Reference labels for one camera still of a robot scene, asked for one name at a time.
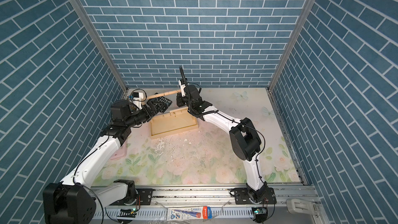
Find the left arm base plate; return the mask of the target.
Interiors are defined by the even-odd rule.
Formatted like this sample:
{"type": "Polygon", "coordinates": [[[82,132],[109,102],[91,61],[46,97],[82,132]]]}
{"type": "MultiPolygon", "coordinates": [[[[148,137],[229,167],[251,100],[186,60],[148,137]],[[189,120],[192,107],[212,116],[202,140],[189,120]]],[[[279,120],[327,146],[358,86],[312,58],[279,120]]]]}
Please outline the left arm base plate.
{"type": "Polygon", "coordinates": [[[122,199],[111,204],[111,206],[149,206],[152,201],[152,188],[139,188],[132,200],[122,199]]]}

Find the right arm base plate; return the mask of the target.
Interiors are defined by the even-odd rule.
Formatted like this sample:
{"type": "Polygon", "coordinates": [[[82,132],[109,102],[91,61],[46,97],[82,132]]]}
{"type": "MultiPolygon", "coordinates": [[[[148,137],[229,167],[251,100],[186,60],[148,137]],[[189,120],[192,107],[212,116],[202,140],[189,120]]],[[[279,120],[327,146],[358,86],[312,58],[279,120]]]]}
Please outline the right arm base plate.
{"type": "Polygon", "coordinates": [[[237,205],[277,203],[274,189],[268,186],[264,186],[257,191],[250,187],[233,188],[229,191],[229,194],[234,198],[237,205]]]}

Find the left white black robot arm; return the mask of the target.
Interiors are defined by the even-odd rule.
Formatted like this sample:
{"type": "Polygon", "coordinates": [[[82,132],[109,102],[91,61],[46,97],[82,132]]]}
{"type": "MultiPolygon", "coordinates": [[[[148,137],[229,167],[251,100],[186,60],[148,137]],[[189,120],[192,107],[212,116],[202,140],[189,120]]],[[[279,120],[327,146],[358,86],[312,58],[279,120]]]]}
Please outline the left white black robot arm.
{"type": "Polygon", "coordinates": [[[128,100],[111,106],[111,123],[101,134],[88,154],[59,183],[48,184],[43,193],[44,218],[47,224],[88,224],[94,214],[115,202],[125,205],[138,203],[138,192],[132,180],[118,179],[102,190],[92,185],[112,155],[131,134],[131,128],[150,121],[161,112],[163,104],[147,103],[132,111],[128,100]]]}

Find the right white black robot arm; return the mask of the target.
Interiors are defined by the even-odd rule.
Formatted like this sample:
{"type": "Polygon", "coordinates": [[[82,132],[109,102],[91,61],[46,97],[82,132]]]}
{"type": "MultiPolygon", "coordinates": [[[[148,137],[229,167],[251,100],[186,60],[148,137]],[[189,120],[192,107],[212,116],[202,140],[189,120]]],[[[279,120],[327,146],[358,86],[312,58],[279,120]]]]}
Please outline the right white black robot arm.
{"type": "Polygon", "coordinates": [[[266,192],[270,188],[259,163],[259,156],[263,152],[260,149],[261,140],[265,139],[264,136],[255,129],[249,118],[234,118],[204,101],[195,85],[181,79],[179,87],[177,105],[187,106],[188,113],[193,117],[211,123],[229,135],[233,152],[244,163],[249,198],[253,203],[265,200],[266,192]]]}

